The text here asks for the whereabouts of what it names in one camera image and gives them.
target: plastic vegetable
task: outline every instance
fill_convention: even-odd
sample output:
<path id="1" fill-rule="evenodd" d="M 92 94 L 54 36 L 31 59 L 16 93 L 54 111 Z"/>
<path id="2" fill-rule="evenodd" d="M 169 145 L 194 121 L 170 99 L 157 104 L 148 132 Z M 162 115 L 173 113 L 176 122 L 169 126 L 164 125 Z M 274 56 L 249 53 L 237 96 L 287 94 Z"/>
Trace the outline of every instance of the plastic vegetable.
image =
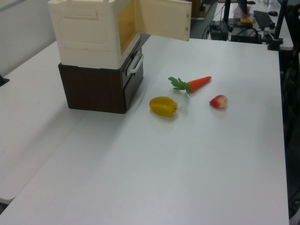
<path id="1" fill-rule="evenodd" d="M 174 77 L 169 77 L 171 84 L 175 87 L 174 90 L 186 90 L 187 94 L 193 93 L 202 86 L 206 85 L 210 80 L 211 76 L 193 80 L 190 82 L 183 82 L 180 78 L 178 80 Z"/>
<path id="2" fill-rule="evenodd" d="M 155 97 L 150 101 L 149 106 L 158 115 L 173 117 L 178 105 L 169 97 Z"/>
<path id="3" fill-rule="evenodd" d="M 210 105 L 217 109 L 221 109 L 221 108 L 226 107 L 227 102 L 228 102 L 228 99 L 225 95 L 218 95 L 210 101 Z"/>

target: carrot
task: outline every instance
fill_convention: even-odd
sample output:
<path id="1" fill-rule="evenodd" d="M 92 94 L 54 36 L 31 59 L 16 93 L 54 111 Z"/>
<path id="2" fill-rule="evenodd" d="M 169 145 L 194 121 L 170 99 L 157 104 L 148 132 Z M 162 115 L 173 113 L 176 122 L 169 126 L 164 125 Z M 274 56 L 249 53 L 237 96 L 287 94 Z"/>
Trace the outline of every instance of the carrot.
<path id="1" fill-rule="evenodd" d="M 174 86 L 174 90 L 186 90 L 187 94 L 193 93 L 199 88 L 206 85 L 210 80 L 211 76 L 193 80 L 190 82 L 183 82 L 180 78 L 178 80 L 174 77 L 169 77 L 171 84 Z"/>

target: container door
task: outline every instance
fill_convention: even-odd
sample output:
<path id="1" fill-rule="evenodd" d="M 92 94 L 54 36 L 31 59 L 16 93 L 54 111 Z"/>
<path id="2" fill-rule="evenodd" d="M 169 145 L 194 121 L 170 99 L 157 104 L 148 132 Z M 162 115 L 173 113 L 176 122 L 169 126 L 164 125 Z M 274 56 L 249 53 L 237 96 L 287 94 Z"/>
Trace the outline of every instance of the container door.
<path id="1" fill-rule="evenodd" d="M 189 40 L 192 3 L 178 0 L 135 0 L 140 33 Z"/>

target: white handle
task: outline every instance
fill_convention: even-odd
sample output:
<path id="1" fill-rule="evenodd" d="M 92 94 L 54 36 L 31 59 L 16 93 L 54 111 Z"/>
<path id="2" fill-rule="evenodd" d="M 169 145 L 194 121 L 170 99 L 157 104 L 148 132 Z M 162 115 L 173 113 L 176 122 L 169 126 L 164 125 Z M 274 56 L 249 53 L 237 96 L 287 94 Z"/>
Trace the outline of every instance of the white handle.
<path id="1" fill-rule="evenodd" d="M 129 67 L 127 69 L 127 76 L 137 72 L 137 70 L 139 69 L 139 67 L 141 66 L 141 64 L 143 62 L 143 59 L 144 59 L 144 54 L 141 54 L 140 52 L 138 52 L 135 55 L 135 57 L 133 58 L 131 64 L 129 65 Z"/>

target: wall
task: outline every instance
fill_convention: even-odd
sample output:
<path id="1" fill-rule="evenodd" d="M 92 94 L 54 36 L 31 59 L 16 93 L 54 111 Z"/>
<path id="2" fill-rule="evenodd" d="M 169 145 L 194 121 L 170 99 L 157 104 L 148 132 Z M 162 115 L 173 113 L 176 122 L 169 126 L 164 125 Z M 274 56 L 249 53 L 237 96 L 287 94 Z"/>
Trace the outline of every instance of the wall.
<path id="1" fill-rule="evenodd" d="M 0 12 L 2 76 L 55 41 L 47 2 L 26 0 Z"/>

